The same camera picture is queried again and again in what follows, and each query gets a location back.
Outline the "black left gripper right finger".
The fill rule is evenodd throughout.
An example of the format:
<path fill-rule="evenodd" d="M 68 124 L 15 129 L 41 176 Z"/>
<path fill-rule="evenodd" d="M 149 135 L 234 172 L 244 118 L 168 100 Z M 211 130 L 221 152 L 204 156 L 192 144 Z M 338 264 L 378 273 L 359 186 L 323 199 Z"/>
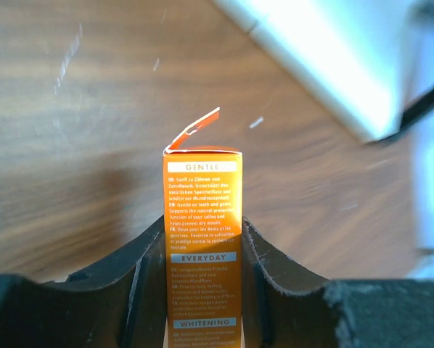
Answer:
<path fill-rule="evenodd" d="M 246 347 L 434 347 L 434 279 L 329 280 L 242 222 Z"/>

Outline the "orange Curaprox box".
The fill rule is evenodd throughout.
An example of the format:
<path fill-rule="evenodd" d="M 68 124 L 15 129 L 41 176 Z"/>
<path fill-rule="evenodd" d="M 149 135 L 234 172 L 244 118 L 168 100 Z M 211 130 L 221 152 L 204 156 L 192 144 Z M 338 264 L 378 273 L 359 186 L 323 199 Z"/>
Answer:
<path fill-rule="evenodd" d="M 168 347 L 242 345 L 242 152 L 184 147 L 219 112 L 163 151 Z"/>

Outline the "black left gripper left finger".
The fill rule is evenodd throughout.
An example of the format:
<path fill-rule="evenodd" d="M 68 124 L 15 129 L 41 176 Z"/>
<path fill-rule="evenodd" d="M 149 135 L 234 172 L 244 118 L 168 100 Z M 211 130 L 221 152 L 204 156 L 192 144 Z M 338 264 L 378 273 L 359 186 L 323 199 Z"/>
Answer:
<path fill-rule="evenodd" d="M 66 281 L 0 274 L 0 347 L 161 347 L 165 324 L 163 218 Z"/>

